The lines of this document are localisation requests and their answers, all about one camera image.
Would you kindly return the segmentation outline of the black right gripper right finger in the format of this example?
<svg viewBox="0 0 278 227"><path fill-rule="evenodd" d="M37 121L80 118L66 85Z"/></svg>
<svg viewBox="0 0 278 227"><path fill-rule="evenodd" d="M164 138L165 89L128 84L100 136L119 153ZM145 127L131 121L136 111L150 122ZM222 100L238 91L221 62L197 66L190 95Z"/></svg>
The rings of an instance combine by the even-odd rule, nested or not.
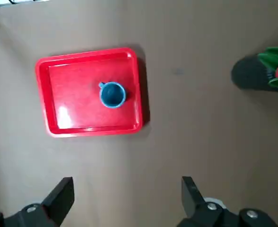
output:
<svg viewBox="0 0 278 227"><path fill-rule="evenodd" d="M182 205L186 217L179 227L276 227L277 223L264 211L245 208L230 212L218 199L205 199L193 179L182 177Z"/></svg>

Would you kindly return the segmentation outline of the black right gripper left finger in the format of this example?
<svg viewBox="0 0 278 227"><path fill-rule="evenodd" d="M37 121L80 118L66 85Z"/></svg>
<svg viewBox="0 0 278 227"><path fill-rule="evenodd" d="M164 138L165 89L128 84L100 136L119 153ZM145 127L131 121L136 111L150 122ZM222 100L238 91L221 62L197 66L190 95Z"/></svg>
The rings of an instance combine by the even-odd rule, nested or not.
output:
<svg viewBox="0 0 278 227"><path fill-rule="evenodd" d="M0 227L59 227L74 203L72 177L64 177L41 203L32 203L10 217L0 212Z"/></svg>

